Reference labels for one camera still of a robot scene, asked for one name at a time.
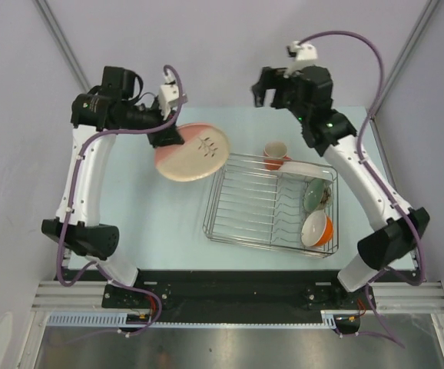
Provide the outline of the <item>pink cream floral plate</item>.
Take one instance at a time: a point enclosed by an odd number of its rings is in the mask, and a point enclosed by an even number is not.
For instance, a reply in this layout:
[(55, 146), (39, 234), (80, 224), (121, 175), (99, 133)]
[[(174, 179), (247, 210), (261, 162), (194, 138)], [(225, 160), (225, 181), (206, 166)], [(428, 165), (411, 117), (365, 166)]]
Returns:
[(154, 149), (154, 166), (172, 181), (188, 182), (206, 178), (219, 170), (230, 154), (230, 142), (219, 128), (207, 123), (181, 125), (177, 132), (182, 145)]

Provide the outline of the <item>white grey-rimmed deep plate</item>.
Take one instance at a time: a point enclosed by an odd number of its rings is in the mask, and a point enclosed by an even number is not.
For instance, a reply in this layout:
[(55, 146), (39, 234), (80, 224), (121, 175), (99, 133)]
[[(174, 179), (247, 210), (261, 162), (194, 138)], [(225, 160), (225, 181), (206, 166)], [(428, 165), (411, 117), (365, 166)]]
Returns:
[(299, 161), (285, 161), (277, 173), (301, 181), (312, 181), (313, 179), (333, 181), (333, 175), (324, 167)]

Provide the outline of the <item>metal wire dish rack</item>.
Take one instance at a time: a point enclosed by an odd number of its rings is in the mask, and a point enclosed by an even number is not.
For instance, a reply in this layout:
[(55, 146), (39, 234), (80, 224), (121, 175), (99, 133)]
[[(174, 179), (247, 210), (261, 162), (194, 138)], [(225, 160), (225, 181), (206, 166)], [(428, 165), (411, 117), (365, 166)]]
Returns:
[[(204, 215), (203, 231), (212, 241), (326, 258), (339, 249), (338, 234), (320, 247), (306, 247), (301, 230), (310, 215), (303, 208), (309, 181), (281, 176), (264, 167), (262, 156), (232, 154), (216, 172)], [(333, 203), (325, 208), (338, 225), (338, 174), (333, 175)]]

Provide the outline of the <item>green floral bowl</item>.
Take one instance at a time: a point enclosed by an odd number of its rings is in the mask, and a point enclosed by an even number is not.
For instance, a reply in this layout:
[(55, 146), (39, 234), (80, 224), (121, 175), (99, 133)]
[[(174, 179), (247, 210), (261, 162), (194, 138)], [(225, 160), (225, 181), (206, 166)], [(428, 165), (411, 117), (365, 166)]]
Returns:
[(333, 203), (331, 182), (314, 178), (309, 182), (303, 195), (303, 208), (306, 212), (324, 210)]

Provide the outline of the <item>orange white bowl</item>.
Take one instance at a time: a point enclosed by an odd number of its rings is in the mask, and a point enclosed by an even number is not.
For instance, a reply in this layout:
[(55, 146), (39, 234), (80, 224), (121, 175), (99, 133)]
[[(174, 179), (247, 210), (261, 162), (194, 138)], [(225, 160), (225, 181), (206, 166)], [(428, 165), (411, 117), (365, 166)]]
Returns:
[(301, 241), (306, 247), (320, 247), (333, 238), (333, 232), (333, 222), (325, 211), (315, 211), (303, 223)]

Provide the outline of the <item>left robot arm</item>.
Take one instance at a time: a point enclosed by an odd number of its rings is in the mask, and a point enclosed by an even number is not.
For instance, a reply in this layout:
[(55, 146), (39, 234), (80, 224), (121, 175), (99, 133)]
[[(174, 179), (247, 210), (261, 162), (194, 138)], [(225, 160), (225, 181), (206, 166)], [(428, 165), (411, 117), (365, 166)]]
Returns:
[(72, 153), (60, 205), (41, 232), (58, 245), (56, 277), (65, 287), (62, 263), (71, 251), (97, 268), (111, 284), (121, 286), (119, 298), (129, 307), (141, 305), (146, 289), (136, 282), (138, 268), (118, 247), (119, 229), (100, 221), (101, 190), (108, 158), (118, 135), (148, 135), (153, 147), (181, 145), (175, 124), (187, 98), (181, 78), (171, 65), (163, 67), (164, 83), (150, 107), (140, 103), (140, 75), (121, 67), (106, 66), (102, 81), (79, 94), (71, 105)]

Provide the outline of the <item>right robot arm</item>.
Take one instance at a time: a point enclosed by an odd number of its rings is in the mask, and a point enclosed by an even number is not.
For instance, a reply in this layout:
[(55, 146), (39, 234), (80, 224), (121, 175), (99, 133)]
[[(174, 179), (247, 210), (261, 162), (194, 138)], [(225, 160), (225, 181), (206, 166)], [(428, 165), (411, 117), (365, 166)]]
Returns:
[(274, 92), (271, 107), (286, 109), (298, 120), (307, 146), (344, 179), (373, 229), (338, 273), (340, 283), (330, 289), (331, 301), (349, 308), (357, 301), (358, 290), (378, 273), (420, 249), (429, 213), (412, 208), (377, 172), (350, 120), (333, 108), (333, 81), (326, 68), (308, 66), (288, 76), (285, 68), (264, 67), (251, 88), (256, 107), (263, 106), (269, 90)]

